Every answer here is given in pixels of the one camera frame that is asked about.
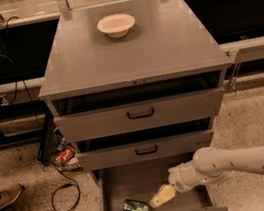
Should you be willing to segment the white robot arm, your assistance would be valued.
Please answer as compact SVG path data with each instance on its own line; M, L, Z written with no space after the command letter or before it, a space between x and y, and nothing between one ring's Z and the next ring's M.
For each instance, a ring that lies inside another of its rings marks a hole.
M168 184L161 186L149 205L158 208L177 193L225 179L230 171L264 175L264 146L234 150L200 148L189 162L168 170Z

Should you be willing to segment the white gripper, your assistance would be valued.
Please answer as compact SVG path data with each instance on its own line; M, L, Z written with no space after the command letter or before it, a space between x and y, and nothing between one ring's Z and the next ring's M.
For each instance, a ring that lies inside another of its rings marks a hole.
M149 202L149 205L153 208L158 208L166 202L169 202L169 200L176 196L176 191L186 193L197 186L213 184L214 182L224 181L230 178L229 173L226 171L213 173L213 175L200 172L194 165L193 160L170 168L168 174L170 185L163 184L153 196Z

